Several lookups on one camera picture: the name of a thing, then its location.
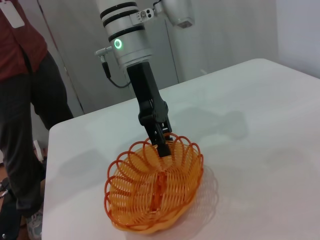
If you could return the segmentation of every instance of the shoe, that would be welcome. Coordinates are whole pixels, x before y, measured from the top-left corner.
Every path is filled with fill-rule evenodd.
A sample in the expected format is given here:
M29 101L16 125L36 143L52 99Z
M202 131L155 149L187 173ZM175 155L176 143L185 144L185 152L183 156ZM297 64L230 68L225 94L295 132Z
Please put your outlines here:
M44 207L42 205L38 212L26 219L26 228L28 230L30 240L41 240L43 217Z

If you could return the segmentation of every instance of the white table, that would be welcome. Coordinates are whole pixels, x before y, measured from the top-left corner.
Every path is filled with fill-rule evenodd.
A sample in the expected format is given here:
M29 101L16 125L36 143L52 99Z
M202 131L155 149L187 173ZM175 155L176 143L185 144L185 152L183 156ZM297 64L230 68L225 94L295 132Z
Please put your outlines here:
M160 93L173 131L204 154L197 205L152 236L112 226L107 168L147 137L133 99L50 131L43 240L320 238L319 79L255 59Z

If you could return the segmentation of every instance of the wicker basket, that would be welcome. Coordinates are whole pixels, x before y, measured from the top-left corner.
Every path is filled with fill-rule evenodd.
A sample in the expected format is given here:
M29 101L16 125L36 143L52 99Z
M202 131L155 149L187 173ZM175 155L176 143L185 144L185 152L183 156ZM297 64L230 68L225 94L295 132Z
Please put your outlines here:
M140 234L167 229L194 202L204 156L186 137L167 135L174 138L167 141L171 156L159 157L147 139L134 143L109 166L104 208L117 229ZM113 166L116 170L110 176Z

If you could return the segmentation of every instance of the gray wall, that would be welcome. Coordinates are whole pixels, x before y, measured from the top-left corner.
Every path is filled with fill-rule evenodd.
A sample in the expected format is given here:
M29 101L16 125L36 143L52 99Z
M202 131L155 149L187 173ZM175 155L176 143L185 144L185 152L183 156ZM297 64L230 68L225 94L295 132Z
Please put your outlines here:
M279 62L320 78L320 1L277 0Z
M45 38L45 41L48 45L48 50L52 54L55 62L57 63L62 79L64 81L66 91L68 94L68 104L69 107L75 117L80 116L83 114L79 102L77 100L75 91L73 90L72 84L70 80L68 79L68 76L65 72L65 68L62 62L62 59L60 58L54 43L51 39L50 33L48 31L48 28L46 26L45 20L42 17L40 8L38 7L36 0L20 0L19 1L21 6L24 9L24 12L30 21L30 23L42 34L42 36ZM38 115L35 114L33 106L31 107L31 117L32 117L32 134L33 139L38 140L42 147L46 147L48 145L48 138L49 138L49 132L44 127L41 119Z
M138 0L140 8L152 6L152 1ZM94 0L40 0L62 59L70 74L85 113L90 113L134 97L129 87L118 89L106 78L100 60L94 52L109 47ZM174 59L164 20L146 25L149 41L154 47L150 61L160 89L178 83ZM112 79L126 83L113 53L107 56Z
M196 24L170 28L179 80L255 58L320 78L319 0L192 0Z
M192 0L195 25L170 29L187 81L255 58L278 61L276 0Z

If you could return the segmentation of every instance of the pants leg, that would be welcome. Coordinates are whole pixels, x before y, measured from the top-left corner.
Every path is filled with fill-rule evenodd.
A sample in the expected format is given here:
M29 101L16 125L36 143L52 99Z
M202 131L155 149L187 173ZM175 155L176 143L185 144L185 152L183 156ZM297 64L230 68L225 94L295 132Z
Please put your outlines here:
M0 82L0 150L17 209L25 216L42 203L40 162L33 151L30 113L31 76L20 74Z
M73 118L67 102L65 85L49 52L32 76L31 103L48 130Z

